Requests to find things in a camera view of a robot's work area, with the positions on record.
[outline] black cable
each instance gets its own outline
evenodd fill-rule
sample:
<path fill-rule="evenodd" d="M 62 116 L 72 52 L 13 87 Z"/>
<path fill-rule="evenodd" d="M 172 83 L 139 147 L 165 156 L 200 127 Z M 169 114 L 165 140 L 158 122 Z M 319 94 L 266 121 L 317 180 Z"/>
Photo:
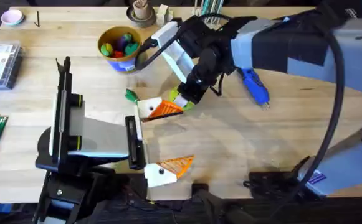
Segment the black cable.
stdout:
<path fill-rule="evenodd" d="M 217 96 L 222 96 L 222 81 L 224 79 L 224 75 L 225 73 L 222 73 L 221 76 L 219 77 L 218 91 L 213 86 L 210 86 L 210 90 L 213 91 Z"/>
<path fill-rule="evenodd" d="M 219 13 L 208 13 L 202 16 L 199 16 L 199 19 L 205 19 L 208 17 L 218 17 L 221 19 L 226 19 L 229 20 L 231 19 L 229 16 L 225 16 Z M 161 53 L 163 53 L 175 40 L 177 40 L 179 37 L 181 37 L 183 35 L 183 33 L 185 33 L 188 29 L 190 29 L 190 26 L 192 26 L 194 24 L 194 22 L 188 24 L 188 26 L 179 27 L 179 31 L 177 31 L 177 33 L 170 38 L 163 46 L 161 46 L 150 58 L 148 58 L 147 60 L 145 60 L 144 62 L 138 64 L 138 56 L 139 53 L 136 55 L 136 64 L 135 67 L 137 70 L 142 70 L 144 69 L 146 66 L 148 66 L 154 59 L 156 59 Z"/>
<path fill-rule="evenodd" d="M 333 111 L 331 113 L 330 121 L 328 128 L 326 130 L 325 137 L 323 138 L 322 144 L 311 164 L 308 168 L 307 173 L 304 175 L 304 178 L 300 181 L 300 183 L 295 187 L 295 189 L 290 192 L 286 197 L 284 197 L 277 206 L 272 210 L 270 218 L 272 218 L 283 206 L 287 204 L 288 201 L 294 198 L 296 194 L 307 184 L 308 180 L 311 178 L 313 172 L 318 168 L 320 162 L 324 158 L 326 151 L 330 145 L 331 139 L 335 133 L 338 119 L 340 117 L 341 108 L 343 105 L 343 95 L 344 95 L 344 86 L 345 86 L 345 71 L 344 71 L 344 59 L 343 52 L 341 51 L 341 47 L 338 44 L 336 37 L 333 33 L 322 27 L 320 24 L 313 23 L 315 28 L 317 28 L 324 36 L 326 41 L 329 43 L 329 46 L 333 52 L 333 56 L 335 59 L 336 65 L 336 94 L 335 94 L 335 102 L 333 104 Z"/>
<path fill-rule="evenodd" d="M 176 221 L 176 217 L 175 217 L 175 213 L 174 213 L 174 211 L 172 212 L 172 214 L 173 214 L 173 220 L 174 220 L 174 223 L 175 223 L 175 224 L 178 224 L 178 221 Z"/>

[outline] orange triangle piece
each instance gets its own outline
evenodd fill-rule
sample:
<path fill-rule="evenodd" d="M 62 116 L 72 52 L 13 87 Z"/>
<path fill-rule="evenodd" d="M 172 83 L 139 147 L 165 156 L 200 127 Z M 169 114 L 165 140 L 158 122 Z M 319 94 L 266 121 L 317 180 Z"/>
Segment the orange triangle piece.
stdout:
<path fill-rule="evenodd" d="M 165 116 L 165 115 L 171 115 L 171 114 L 178 114 L 182 113 L 183 109 L 176 105 L 175 103 L 168 101 L 168 100 L 162 100 L 160 105 L 156 107 L 156 109 L 151 112 L 148 118 L 155 118 L 157 116 Z"/>
<path fill-rule="evenodd" d="M 168 159 L 166 161 L 157 162 L 159 166 L 165 168 L 176 175 L 176 178 L 182 177 L 189 169 L 194 159 L 194 155 L 179 157 L 176 159 Z"/>

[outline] wood grain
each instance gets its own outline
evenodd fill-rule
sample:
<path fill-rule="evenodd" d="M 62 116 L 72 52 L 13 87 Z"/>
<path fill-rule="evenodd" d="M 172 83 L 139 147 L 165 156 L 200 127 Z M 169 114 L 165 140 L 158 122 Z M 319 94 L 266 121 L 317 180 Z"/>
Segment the wood grain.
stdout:
<path fill-rule="evenodd" d="M 89 118 L 124 124 L 132 103 L 123 96 L 134 89 L 140 98 L 162 96 L 179 84 L 159 57 L 143 71 L 120 75 L 99 56 L 97 40 L 113 26 L 132 26 L 125 7 L 19 7 L 26 20 L 17 27 L 2 25 L 0 41 L 18 40 L 25 49 L 16 86 L 0 91 L 0 114 L 9 120 L 0 141 L 0 203 L 36 202 L 44 171 L 35 168 L 37 141 L 50 125 L 57 88 L 55 58 L 71 56 L 74 92 L 84 95 Z M 307 7 L 225 7 L 229 16 L 275 18 Z M 40 27 L 36 27 L 36 11 Z M 190 7 L 173 8 L 188 18 Z M 138 29 L 142 38 L 158 28 Z M 176 184 L 150 191 L 152 199 L 183 199 L 191 182 L 207 182 L 222 198 L 249 198 L 241 185 L 252 170 L 289 170 L 316 153 L 331 113 L 334 84 L 257 71 L 269 89 L 271 109 L 258 107 L 237 75 L 224 79 L 223 96 L 207 92 L 185 115 L 143 125 L 150 161 L 196 155 L 192 168 Z M 362 93 L 347 89 L 333 143 L 362 127 Z M 335 196 L 362 196 L 362 186 Z"/>

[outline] small green piece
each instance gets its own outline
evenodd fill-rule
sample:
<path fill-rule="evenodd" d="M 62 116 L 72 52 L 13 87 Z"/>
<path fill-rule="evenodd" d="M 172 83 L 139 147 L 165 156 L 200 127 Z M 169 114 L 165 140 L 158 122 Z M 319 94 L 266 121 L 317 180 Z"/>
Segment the small green piece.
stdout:
<path fill-rule="evenodd" d="M 107 57 L 110 57 L 113 53 L 113 47 L 111 44 L 104 43 L 100 46 L 100 52 Z"/>
<path fill-rule="evenodd" d="M 124 39 L 125 39 L 127 42 L 131 42 L 131 41 L 132 41 L 132 34 L 130 34 L 130 33 L 124 34 Z"/>
<path fill-rule="evenodd" d="M 136 95 L 136 93 L 130 89 L 126 89 L 125 90 L 125 98 L 129 99 L 130 101 L 134 102 L 135 104 L 138 104 L 138 96 Z"/>
<path fill-rule="evenodd" d="M 137 48 L 139 47 L 138 43 L 129 43 L 126 47 L 125 47 L 125 55 L 130 55 L 132 54 L 134 51 L 137 50 Z"/>
<path fill-rule="evenodd" d="M 173 88 L 170 92 L 169 92 L 169 100 L 171 102 L 174 102 L 175 98 L 179 95 L 179 92 L 178 90 L 175 88 Z M 188 102 L 186 103 L 186 105 L 183 107 L 184 110 L 189 110 L 189 109 L 192 109 L 194 106 L 194 103 L 192 102 Z"/>

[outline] blue glue gun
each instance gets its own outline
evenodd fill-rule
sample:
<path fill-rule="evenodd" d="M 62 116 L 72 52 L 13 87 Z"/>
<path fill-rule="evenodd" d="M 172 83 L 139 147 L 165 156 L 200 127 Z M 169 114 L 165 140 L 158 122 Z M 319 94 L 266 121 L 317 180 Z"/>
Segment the blue glue gun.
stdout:
<path fill-rule="evenodd" d="M 254 97 L 258 105 L 269 107 L 269 93 L 260 77 L 254 69 L 239 69 L 239 74 L 243 79 L 243 83 Z"/>

